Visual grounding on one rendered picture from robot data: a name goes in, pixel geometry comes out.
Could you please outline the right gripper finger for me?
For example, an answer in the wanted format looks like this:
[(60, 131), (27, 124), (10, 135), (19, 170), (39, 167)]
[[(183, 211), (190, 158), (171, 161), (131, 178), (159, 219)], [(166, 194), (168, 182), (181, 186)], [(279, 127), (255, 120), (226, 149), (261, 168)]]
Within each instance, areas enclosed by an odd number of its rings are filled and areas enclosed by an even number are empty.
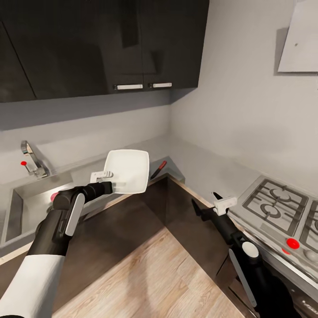
[(194, 209), (195, 209), (195, 211), (196, 211), (197, 216), (200, 216), (202, 210), (201, 210), (201, 209), (199, 208), (199, 206), (196, 204), (196, 202), (195, 202), (194, 199), (192, 199), (192, 204), (193, 204), (193, 207), (194, 207)]
[(218, 200), (222, 199), (222, 197), (220, 195), (218, 195), (217, 193), (214, 192), (213, 194)]

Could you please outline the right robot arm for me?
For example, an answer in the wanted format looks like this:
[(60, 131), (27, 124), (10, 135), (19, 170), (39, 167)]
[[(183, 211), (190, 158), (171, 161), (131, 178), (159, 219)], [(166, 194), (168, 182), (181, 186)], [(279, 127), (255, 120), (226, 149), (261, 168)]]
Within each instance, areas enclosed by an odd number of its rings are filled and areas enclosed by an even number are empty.
[(290, 292), (282, 280), (263, 267), (257, 246), (238, 230), (226, 214), (229, 207), (237, 205), (237, 198), (213, 194), (217, 198), (213, 202), (214, 207), (200, 209), (192, 199), (193, 207), (202, 221), (211, 220), (226, 244), (232, 245), (229, 256), (254, 310), (260, 318), (302, 318), (293, 307)]

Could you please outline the vidalia onion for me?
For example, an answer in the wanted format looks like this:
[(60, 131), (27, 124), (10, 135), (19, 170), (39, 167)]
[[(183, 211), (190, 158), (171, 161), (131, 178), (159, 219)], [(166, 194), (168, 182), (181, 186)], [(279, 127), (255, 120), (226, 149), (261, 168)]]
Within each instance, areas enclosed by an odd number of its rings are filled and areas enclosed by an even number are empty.
[(55, 198), (55, 196), (57, 195), (57, 194), (59, 194), (59, 193), (53, 193), (52, 195), (51, 195), (51, 201), (53, 202), (53, 200), (54, 200), (54, 198)]

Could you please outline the bowl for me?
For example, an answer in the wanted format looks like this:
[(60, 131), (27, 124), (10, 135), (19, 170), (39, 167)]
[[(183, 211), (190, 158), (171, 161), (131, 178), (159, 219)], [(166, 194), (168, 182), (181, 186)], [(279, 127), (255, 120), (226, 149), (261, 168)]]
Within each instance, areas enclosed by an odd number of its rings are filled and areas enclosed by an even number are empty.
[(104, 171), (114, 174), (111, 178), (102, 179), (102, 182), (111, 181), (113, 193), (143, 193), (148, 185), (149, 154), (147, 151), (132, 149), (110, 151)]

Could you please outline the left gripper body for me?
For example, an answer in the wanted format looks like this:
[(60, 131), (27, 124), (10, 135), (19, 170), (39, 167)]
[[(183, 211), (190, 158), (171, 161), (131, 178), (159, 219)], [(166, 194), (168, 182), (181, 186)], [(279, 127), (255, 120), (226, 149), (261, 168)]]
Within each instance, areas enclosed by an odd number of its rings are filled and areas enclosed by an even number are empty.
[(90, 186), (93, 188), (93, 190), (95, 191), (95, 197), (92, 199), (96, 199), (99, 196), (103, 195), (103, 194), (112, 194), (113, 190), (112, 190), (112, 183), (110, 182), (102, 182), (99, 183), (92, 183), (92, 184), (88, 184), (87, 186)]

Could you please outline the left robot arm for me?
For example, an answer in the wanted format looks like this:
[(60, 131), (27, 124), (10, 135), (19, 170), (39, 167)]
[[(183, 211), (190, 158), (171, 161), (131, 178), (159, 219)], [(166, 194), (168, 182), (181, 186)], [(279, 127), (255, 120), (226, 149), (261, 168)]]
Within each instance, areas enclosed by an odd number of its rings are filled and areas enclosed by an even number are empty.
[(112, 194), (111, 171), (93, 172), (87, 186), (58, 191), (18, 272), (0, 299), (0, 318), (51, 318), (69, 241), (85, 203)]

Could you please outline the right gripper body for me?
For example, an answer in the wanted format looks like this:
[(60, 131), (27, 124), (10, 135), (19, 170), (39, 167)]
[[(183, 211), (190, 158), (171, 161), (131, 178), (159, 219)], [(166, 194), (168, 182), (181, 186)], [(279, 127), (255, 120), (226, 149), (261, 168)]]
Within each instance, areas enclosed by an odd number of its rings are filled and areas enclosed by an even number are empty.
[(202, 221), (211, 220), (218, 232), (226, 225), (232, 224), (232, 220), (225, 213), (223, 215), (218, 216), (215, 211), (213, 211), (214, 207), (209, 209), (201, 209), (201, 219)]

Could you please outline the parer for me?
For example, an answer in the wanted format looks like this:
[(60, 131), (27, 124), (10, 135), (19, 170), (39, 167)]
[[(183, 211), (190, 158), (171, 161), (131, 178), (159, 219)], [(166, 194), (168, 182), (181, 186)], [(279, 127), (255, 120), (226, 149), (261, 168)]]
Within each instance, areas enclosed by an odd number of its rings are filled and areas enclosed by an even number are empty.
[(162, 167), (167, 163), (167, 161), (165, 160), (157, 169), (157, 171), (151, 176), (151, 178), (153, 178), (154, 176), (156, 176), (156, 174), (162, 169)]

